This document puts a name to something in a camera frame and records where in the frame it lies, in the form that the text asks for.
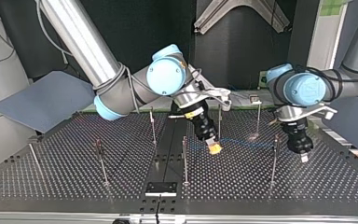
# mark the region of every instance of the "yellow sponge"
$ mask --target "yellow sponge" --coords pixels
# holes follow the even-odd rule
[[[212,144],[208,146],[208,148],[209,148],[209,153],[211,155],[218,154],[222,150],[222,147],[220,146],[219,143]]]

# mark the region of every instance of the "perforated metal table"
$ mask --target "perforated metal table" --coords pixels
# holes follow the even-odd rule
[[[217,122],[217,111],[211,115]],[[251,141],[256,116],[253,110],[224,112],[223,150],[215,156],[196,139],[191,123],[167,119],[165,113],[155,113],[157,148],[148,113],[113,122],[96,114],[73,117],[34,144],[40,166],[29,148],[0,164],[0,216],[101,221],[184,218],[187,222],[207,221],[207,217],[293,221],[294,216],[326,221],[333,216],[336,222],[358,221],[356,157],[323,131],[310,128],[315,145],[310,161],[302,163],[283,144],[271,186],[274,135],[283,142],[286,136],[279,124],[269,126],[272,114],[262,111],[260,136]],[[182,184],[184,136],[188,186]],[[106,149],[108,187],[103,185],[94,152],[96,138]],[[176,183],[176,197],[145,197],[150,182]]]

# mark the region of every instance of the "metal pin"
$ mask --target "metal pin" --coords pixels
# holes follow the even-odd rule
[[[157,146],[157,140],[156,140],[156,128],[154,125],[154,117],[153,117],[153,107],[150,110],[150,122],[152,123],[152,130],[153,130],[153,144],[155,147]]]
[[[219,108],[219,124],[218,124],[218,126],[219,126],[219,130],[218,130],[218,136],[219,136],[219,140],[220,139],[222,139],[222,133],[221,133],[221,121],[222,121],[222,106],[221,105],[219,105],[218,106],[218,108]]]
[[[272,165],[272,174],[271,174],[271,183],[270,183],[270,189],[273,188],[275,182],[275,169],[276,169],[276,164],[277,164],[277,158],[279,155],[279,152],[281,151],[281,139],[279,138],[279,136],[276,134],[275,135],[275,139],[274,139],[274,162]]]
[[[36,161],[36,164],[40,166],[39,159],[36,157],[36,153],[34,152],[34,146],[31,143],[29,143],[28,146],[30,147],[32,155],[34,156],[34,161]]]
[[[29,143],[28,146],[29,146],[30,149],[31,149],[32,155],[34,156],[34,161],[36,161],[37,168],[39,169],[39,172],[40,172],[40,174],[42,175],[42,179],[44,180],[45,177],[43,177],[42,167],[40,166],[39,159],[38,159],[37,156],[36,156],[36,152],[35,152],[35,150],[34,150],[34,146],[32,145],[32,143]]]
[[[95,152],[97,154],[97,158],[101,163],[101,167],[103,169],[103,178],[104,178],[104,182],[103,184],[105,186],[109,186],[109,180],[107,179],[107,174],[106,174],[106,169],[103,163],[103,144],[102,144],[102,140],[101,138],[97,138],[96,142],[95,142]]]
[[[182,141],[182,150],[183,150],[183,161],[185,164],[185,186],[188,186],[190,183],[188,182],[188,178],[187,178],[187,152],[186,152],[186,137],[183,136],[183,141]]]
[[[256,124],[256,128],[255,128],[255,133],[253,133],[250,136],[251,140],[255,140],[259,136],[261,105],[263,103],[260,101],[260,98],[257,95],[250,95],[249,100],[251,102],[251,105],[258,105],[258,108],[257,108],[257,124]]]

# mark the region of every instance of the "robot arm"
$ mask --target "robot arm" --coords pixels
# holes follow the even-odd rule
[[[323,102],[358,97],[358,30],[338,70],[319,71],[284,64],[268,71],[268,87],[277,109],[278,120],[288,134],[288,147],[301,155],[313,148],[307,137],[306,116],[324,112],[331,119],[336,110]]]
[[[127,116],[160,96],[172,96],[194,125],[199,140],[212,154],[221,149],[205,99],[220,97],[229,109],[229,91],[214,88],[187,64],[175,45],[155,53],[153,62],[135,74],[119,63],[78,0],[40,0],[51,24],[72,52],[97,91],[98,113],[109,120]]]

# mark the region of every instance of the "blue joint cap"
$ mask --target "blue joint cap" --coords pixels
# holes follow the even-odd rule
[[[150,64],[146,80],[155,93],[171,95],[185,84],[186,70],[179,60],[173,57],[162,57]]]
[[[104,105],[103,102],[101,101],[99,95],[95,96],[94,104],[95,107],[97,108],[98,114],[100,114],[100,116],[103,117],[103,119],[115,120],[115,119],[126,117],[126,115],[120,115],[118,113],[113,112],[108,107],[106,107],[106,105]]]
[[[272,79],[281,76],[283,73],[292,70],[293,66],[290,63],[285,63],[276,67],[273,67],[267,71],[266,79],[269,83]]]
[[[326,84],[311,73],[298,73],[283,85],[284,97],[294,105],[316,105],[326,94]]]
[[[171,44],[171,45],[165,47],[164,49],[159,50],[157,53],[153,54],[152,59],[153,59],[153,61],[155,61],[155,60],[158,60],[160,58],[163,58],[165,56],[168,56],[168,55],[174,54],[174,53],[182,54],[182,51],[180,51],[176,45]]]

